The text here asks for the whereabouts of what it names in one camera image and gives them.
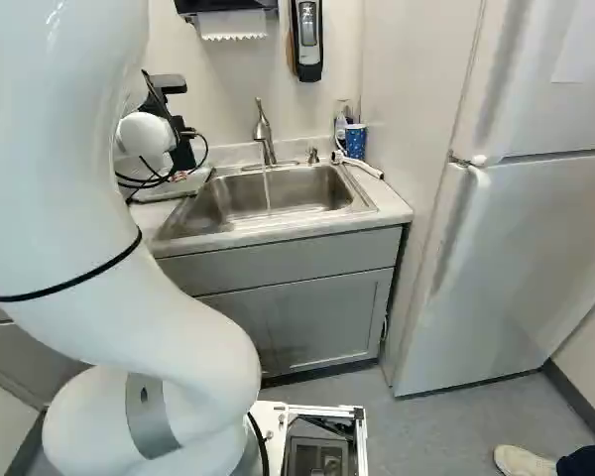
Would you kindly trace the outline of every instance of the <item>pant leg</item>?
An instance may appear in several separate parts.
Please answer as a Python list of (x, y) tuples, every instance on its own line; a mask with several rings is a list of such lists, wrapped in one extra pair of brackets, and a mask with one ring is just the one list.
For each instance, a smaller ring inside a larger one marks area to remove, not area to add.
[(578, 449), (557, 462), (558, 476), (595, 476), (595, 445)]

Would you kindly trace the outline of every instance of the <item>stainless steel sink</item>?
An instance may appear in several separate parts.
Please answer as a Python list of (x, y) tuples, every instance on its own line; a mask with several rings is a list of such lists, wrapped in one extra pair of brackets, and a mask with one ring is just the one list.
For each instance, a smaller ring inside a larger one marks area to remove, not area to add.
[(315, 216), (372, 211), (374, 204), (348, 172), (327, 164), (262, 172), (219, 169), (173, 212), (157, 240), (288, 225)]

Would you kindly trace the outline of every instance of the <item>black cable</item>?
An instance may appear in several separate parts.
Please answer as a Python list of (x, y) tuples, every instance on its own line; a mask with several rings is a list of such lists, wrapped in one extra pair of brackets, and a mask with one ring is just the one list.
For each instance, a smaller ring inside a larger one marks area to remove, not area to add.
[(254, 428), (254, 433), (256, 433), (256, 439), (258, 440), (258, 448), (260, 449), (260, 457), (262, 458), (262, 476), (269, 476), (269, 453), (267, 452), (265, 438), (262, 435), (262, 431), (260, 431), (258, 422), (254, 416), (251, 415), (251, 412), (247, 413), (247, 417), (249, 417), (251, 426)]
[(144, 166), (146, 166), (146, 168), (152, 172), (152, 177), (158, 177), (159, 179), (162, 179), (163, 177), (161, 177), (159, 175), (159, 173), (157, 171), (155, 171), (152, 166), (148, 163), (148, 161), (146, 161), (143, 156), (139, 156), (139, 160), (143, 163)]
[(155, 181), (155, 182), (148, 181), (147, 184), (145, 184), (145, 185), (142, 185), (140, 183), (138, 183), (138, 184), (121, 183), (120, 181), (118, 181), (117, 184), (119, 186), (121, 186), (122, 188), (131, 188), (133, 190), (136, 190), (136, 189), (145, 190), (146, 188), (156, 188), (157, 186), (163, 185), (173, 175), (174, 174), (168, 175), (167, 177), (164, 177), (162, 180)]
[(92, 278), (95, 278), (95, 277), (101, 275), (102, 273), (105, 273), (109, 269), (117, 266), (123, 260), (128, 258), (132, 254), (132, 252), (135, 251), (137, 249), (137, 247), (141, 244), (142, 238), (143, 238), (143, 235), (141, 233), (141, 229), (139, 227), (137, 227), (137, 237), (132, 242), (132, 244), (130, 246), (128, 246), (128, 248), (126, 248), (124, 251), (119, 253), (117, 256), (108, 260), (103, 265), (98, 266), (97, 268), (95, 268), (87, 273), (84, 273), (83, 275), (80, 275), (76, 278), (73, 278), (68, 281), (64, 281), (63, 283), (60, 283), (59, 285), (51, 286), (49, 288), (44, 288), (43, 290), (33, 291), (31, 293), (25, 293), (22, 295), (0, 296), (0, 302), (22, 302), (25, 300), (43, 298), (44, 296), (54, 295), (56, 293), (60, 293), (64, 290), (67, 290), (69, 288), (72, 288), (72, 287), (75, 287), (82, 283), (85, 283), (86, 281), (91, 280)]
[(202, 139), (202, 142), (205, 144), (205, 155), (202, 158), (202, 161), (200, 161), (200, 164), (198, 164), (196, 166), (196, 168), (194, 169), (194, 170), (197, 170), (197, 169), (200, 169), (202, 167), (202, 165), (205, 163), (205, 161), (207, 160), (207, 156), (209, 155), (209, 143), (207, 142), (207, 139), (205, 138), (205, 136), (203, 136), (199, 132), (194, 131), (194, 135), (197, 137), (200, 137), (200, 139)]
[(128, 195), (128, 197), (126, 198), (126, 205), (129, 205), (132, 202), (132, 199), (134, 198), (134, 196), (139, 193), (141, 191), (140, 188), (137, 188), (135, 191), (133, 191), (132, 193), (130, 193)]
[(131, 181), (131, 182), (135, 182), (135, 183), (156, 183), (157, 181), (161, 181), (164, 178), (159, 176), (159, 178), (133, 178), (133, 177), (128, 177), (128, 176), (124, 176), (123, 174), (119, 173), (119, 172), (115, 172), (115, 176), (117, 176), (118, 179), (123, 179), (125, 181)]

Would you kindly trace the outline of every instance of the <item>metal frame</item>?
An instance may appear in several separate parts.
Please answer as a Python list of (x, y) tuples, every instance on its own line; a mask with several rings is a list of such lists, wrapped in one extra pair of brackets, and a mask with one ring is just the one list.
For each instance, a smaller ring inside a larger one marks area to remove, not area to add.
[(357, 449), (357, 476), (368, 476), (368, 426), (363, 407), (315, 407), (289, 405), (289, 414), (308, 417), (344, 418), (355, 421), (355, 446)]

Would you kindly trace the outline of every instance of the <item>freezer door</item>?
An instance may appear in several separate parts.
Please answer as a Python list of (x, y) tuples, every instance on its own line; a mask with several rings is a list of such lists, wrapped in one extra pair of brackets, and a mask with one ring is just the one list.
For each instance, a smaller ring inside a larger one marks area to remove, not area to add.
[(595, 303), (595, 155), (470, 174), (458, 224), (425, 257), (399, 396), (535, 369)]
[(595, 150), (595, 0), (486, 3), (452, 149)]

